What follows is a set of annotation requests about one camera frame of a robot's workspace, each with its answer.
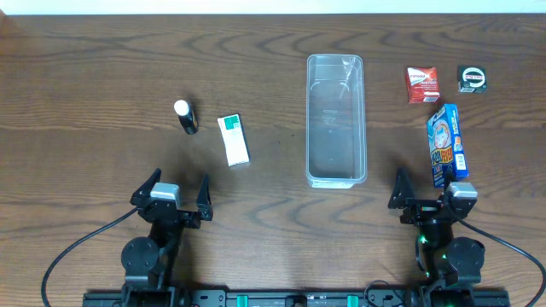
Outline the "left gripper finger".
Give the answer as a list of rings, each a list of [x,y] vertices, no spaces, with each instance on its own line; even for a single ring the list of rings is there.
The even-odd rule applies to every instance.
[[[213,209],[209,191],[209,176],[205,175],[197,195],[196,205],[200,214],[200,220],[212,221]]]
[[[154,185],[160,181],[161,169],[156,168],[152,175],[131,196],[130,203],[134,206],[147,206],[151,200]]]

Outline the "blue Kool Fever box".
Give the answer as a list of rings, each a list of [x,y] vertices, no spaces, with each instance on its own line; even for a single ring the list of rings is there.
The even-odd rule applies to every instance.
[[[442,188],[447,179],[469,176],[456,104],[444,104],[427,121],[427,139],[435,188]]]

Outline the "white green Panadol box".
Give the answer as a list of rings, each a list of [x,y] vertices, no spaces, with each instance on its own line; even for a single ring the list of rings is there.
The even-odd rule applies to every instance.
[[[250,161],[241,119],[238,114],[218,118],[228,165],[246,164]]]

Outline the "dark bottle white cap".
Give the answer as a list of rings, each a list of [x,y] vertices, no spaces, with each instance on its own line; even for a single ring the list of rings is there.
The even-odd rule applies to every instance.
[[[188,135],[195,134],[199,129],[199,125],[191,106],[185,100],[178,100],[174,103],[173,107],[184,131]]]

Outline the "red Panadol box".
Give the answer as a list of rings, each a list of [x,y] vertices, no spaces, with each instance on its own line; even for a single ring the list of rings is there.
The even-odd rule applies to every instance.
[[[436,102],[440,98],[435,67],[407,67],[405,79],[410,104]]]

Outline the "dark green Zam-Buk box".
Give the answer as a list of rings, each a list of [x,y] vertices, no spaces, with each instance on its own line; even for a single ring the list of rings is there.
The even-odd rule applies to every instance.
[[[457,84],[460,93],[483,94],[488,89],[486,70],[479,66],[459,66]]]

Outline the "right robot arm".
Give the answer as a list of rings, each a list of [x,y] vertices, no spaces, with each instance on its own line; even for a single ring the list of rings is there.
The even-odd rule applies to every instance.
[[[436,200],[415,196],[409,176],[397,170],[387,207],[400,209],[400,223],[418,229],[415,258],[427,280],[409,289],[405,306],[474,306],[473,286],[481,281],[485,246],[468,237],[455,237],[452,225],[464,219],[477,202],[469,182],[450,182]]]

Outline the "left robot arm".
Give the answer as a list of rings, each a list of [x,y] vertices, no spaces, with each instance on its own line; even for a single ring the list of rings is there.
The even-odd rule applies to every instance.
[[[160,176],[161,170],[156,169],[131,196],[130,203],[151,229],[149,235],[129,241],[121,253],[125,268],[122,307],[191,305],[188,292],[174,287],[171,276],[182,232],[198,229],[203,221],[213,218],[209,177],[202,179],[197,210],[185,211],[178,185],[164,183]]]

